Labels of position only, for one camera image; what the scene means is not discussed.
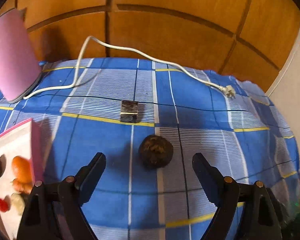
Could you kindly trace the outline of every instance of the screw head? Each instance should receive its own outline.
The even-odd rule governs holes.
[[[258,186],[258,187],[263,187],[263,183],[261,182],[261,181],[256,181],[256,185]]]
[[[224,180],[226,183],[232,183],[232,181],[233,181],[233,179],[229,176],[225,176]]]
[[[35,185],[36,187],[39,187],[39,186],[42,185],[42,181],[41,181],[41,180],[37,180],[37,181],[34,183],[34,185]]]
[[[74,176],[68,176],[68,177],[66,177],[66,182],[68,182],[68,183],[74,182]]]

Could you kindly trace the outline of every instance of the white wall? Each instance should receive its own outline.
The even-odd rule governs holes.
[[[300,30],[286,64],[266,95],[292,129],[300,156]]]

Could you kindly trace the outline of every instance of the white power cord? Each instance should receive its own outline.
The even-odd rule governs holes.
[[[160,60],[160,59],[151,57],[151,56],[149,56],[149,55],[147,55],[147,54],[145,54],[145,53],[143,53],[143,52],[141,52],[140,50],[137,50],[137,49],[127,48],[127,47],[121,47],[121,46],[113,46],[113,45],[104,43],[104,42],[98,40],[97,38],[95,38],[93,36],[88,36],[86,38],[86,40],[84,41],[82,47],[81,47],[81,50],[80,50],[80,53],[79,53],[79,56],[78,56],[78,59],[77,59],[77,64],[75,65],[74,78],[73,78],[73,82],[72,82],[71,85],[42,88],[42,89],[39,89],[37,91],[32,92],[31,94],[29,94],[28,96],[24,97],[23,99],[28,99],[28,98],[30,98],[30,97],[38,94],[38,93],[41,93],[41,92],[44,92],[44,91],[48,91],[48,90],[73,88],[76,85],[77,81],[78,81],[79,65],[80,65],[81,59],[83,57],[83,54],[84,54],[84,52],[86,50],[87,44],[90,41],[90,39],[93,39],[95,42],[99,43],[100,45],[108,47],[108,48],[111,48],[111,49],[121,49],[121,50],[133,51],[133,52],[136,52],[136,53],[138,53],[138,54],[140,54],[140,55],[142,55],[142,56],[144,56],[144,57],[146,57],[146,58],[148,58],[148,59],[150,59],[152,61],[155,61],[155,62],[158,62],[158,63],[163,63],[163,64],[168,64],[168,65],[172,65],[172,66],[176,66],[177,68],[181,69],[188,76],[194,78],[195,80],[197,80],[197,81],[199,81],[199,82],[201,82],[201,83],[203,83],[203,84],[205,84],[207,86],[215,87],[216,89],[218,89],[221,92],[223,92],[229,98],[235,95],[235,90],[233,89],[232,86],[228,85],[226,87],[223,87],[223,86],[217,85],[215,83],[208,82],[208,81],[202,80],[200,78],[197,78],[194,75],[191,75],[184,67],[180,66],[177,63],[169,62],[169,61],[164,61],[164,60]]]

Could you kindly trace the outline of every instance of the yellow stripe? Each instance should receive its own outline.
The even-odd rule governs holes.
[[[290,139],[290,138],[293,138],[294,135],[291,135],[291,136],[284,136],[285,139]]]
[[[85,114],[62,113],[62,116],[74,117],[74,118],[78,117],[81,119],[94,120],[94,121],[100,121],[100,122],[154,127],[154,123],[150,123],[150,122],[138,122],[138,123],[120,122],[120,120],[116,120],[116,119],[97,117],[97,116],[91,116],[91,115],[85,115]]]
[[[78,114],[62,113],[62,116],[77,118]]]
[[[243,202],[238,203],[237,207],[243,206]],[[214,213],[206,214],[200,217],[195,217],[191,219],[184,219],[184,220],[178,220],[174,222],[166,223],[166,228],[176,228],[176,227],[182,227],[186,225],[196,224],[200,223],[209,219],[212,219],[214,216]]]
[[[56,67],[56,68],[49,68],[49,69],[42,70],[42,72],[50,72],[50,71],[59,70],[59,69],[65,69],[65,68],[75,68],[75,67]]]
[[[256,101],[256,102],[258,102],[258,103],[260,103],[260,104],[269,106],[269,104],[265,104],[264,102],[261,102],[261,101],[259,101],[259,100],[257,100],[257,99],[252,98],[252,97],[250,97],[250,98],[251,98],[253,101]]]
[[[0,106],[0,109],[2,109],[2,110],[13,110],[13,107]]]
[[[175,68],[159,68],[159,69],[156,69],[155,71],[178,71],[178,72],[183,72],[182,70],[180,69],[175,69]]]
[[[255,128],[238,128],[233,129],[235,132],[252,132],[252,131],[263,131],[269,130],[269,127],[255,127]]]
[[[297,174],[297,172],[296,172],[296,171],[293,171],[293,172],[291,172],[291,173],[289,173],[289,174],[287,174],[287,175],[283,175],[282,177],[285,179],[285,178],[290,177],[290,176],[292,176],[292,175],[294,175],[294,174]]]

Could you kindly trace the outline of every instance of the pink object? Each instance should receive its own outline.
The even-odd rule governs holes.
[[[32,118],[24,120],[0,134],[0,159],[4,166],[0,177],[0,198],[11,196],[15,192],[10,184],[15,178],[11,162],[15,156],[22,156],[31,163],[32,182],[43,180],[42,159],[40,151],[40,128]],[[0,216],[10,239],[17,235],[21,216],[15,208],[10,208]]]
[[[41,68],[17,9],[0,16],[0,90],[15,103],[37,84]]]

